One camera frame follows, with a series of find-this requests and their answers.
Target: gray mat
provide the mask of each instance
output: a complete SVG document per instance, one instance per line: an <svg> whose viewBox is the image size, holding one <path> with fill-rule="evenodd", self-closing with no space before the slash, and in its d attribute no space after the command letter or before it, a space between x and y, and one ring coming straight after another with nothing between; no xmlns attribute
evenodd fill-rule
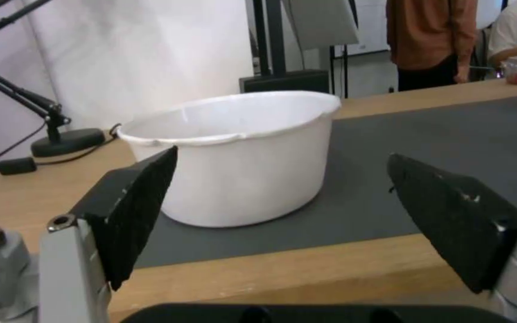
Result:
<svg viewBox="0 0 517 323"><path fill-rule="evenodd" d="M475 176L517 205L517 98L335 121L324 186L310 204L234 229L189 227L162 215L136 266L418 233L388 194L391 152Z"/></svg>

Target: black foam pad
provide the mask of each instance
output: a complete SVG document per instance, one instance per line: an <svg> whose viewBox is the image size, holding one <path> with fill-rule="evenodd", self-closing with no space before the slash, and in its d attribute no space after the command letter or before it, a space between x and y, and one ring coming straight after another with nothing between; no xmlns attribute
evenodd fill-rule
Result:
<svg viewBox="0 0 517 323"><path fill-rule="evenodd" d="M131 276L160 213L177 164L177 147L136 166L110 171L71 209L92 227L106 279L117 290Z"/></svg>
<svg viewBox="0 0 517 323"><path fill-rule="evenodd" d="M464 284L475 293L494 288L517 241L517 208L476 178L402 155L390 156L388 174L414 223Z"/></svg>

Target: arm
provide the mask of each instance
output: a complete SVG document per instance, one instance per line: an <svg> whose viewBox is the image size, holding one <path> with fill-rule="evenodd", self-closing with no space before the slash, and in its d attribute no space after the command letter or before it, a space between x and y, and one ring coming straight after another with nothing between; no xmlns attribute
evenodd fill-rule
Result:
<svg viewBox="0 0 517 323"><path fill-rule="evenodd" d="M396 24L394 22L394 1L386 2L386 42L390 46L392 57L396 57Z"/></svg>
<svg viewBox="0 0 517 323"><path fill-rule="evenodd" d="M494 67L510 57L517 57L517 17L504 12L492 27L488 57Z"/></svg>
<svg viewBox="0 0 517 323"><path fill-rule="evenodd" d="M451 22L454 35L454 51L458 56L458 75L463 83L468 79L470 57L478 39L476 29L477 0L449 0L451 2Z"/></svg>

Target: screw hole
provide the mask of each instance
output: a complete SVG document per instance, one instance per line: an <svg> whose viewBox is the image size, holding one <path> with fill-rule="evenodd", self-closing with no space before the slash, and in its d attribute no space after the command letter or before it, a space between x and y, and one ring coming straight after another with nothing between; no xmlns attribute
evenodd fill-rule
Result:
<svg viewBox="0 0 517 323"><path fill-rule="evenodd" d="M370 315L370 323L404 323L402 319L389 309L376 309Z"/></svg>
<svg viewBox="0 0 517 323"><path fill-rule="evenodd" d="M53 221L53 223L55 225L62 225L67 223L67 221L69 221L69 218L67 217L58 217L57 219L55 219L55 221Z"/></svg>

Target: wooden table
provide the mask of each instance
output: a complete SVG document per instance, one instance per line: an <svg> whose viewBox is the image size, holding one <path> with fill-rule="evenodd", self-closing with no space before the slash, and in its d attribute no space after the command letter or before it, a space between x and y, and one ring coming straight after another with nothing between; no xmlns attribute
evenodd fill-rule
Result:
<svg viewBox="0 0 517 323"><path fill-rule="evenodd" d="M503 80L345 100L338 118L517 96ZM72 163L0 176L0 226L32 252L47 221L68 211L108 170L134 162L121 141ZM341 303L440 292L459 278L422 235L135 270L113 295L117 322L162 302Z"/></svg>

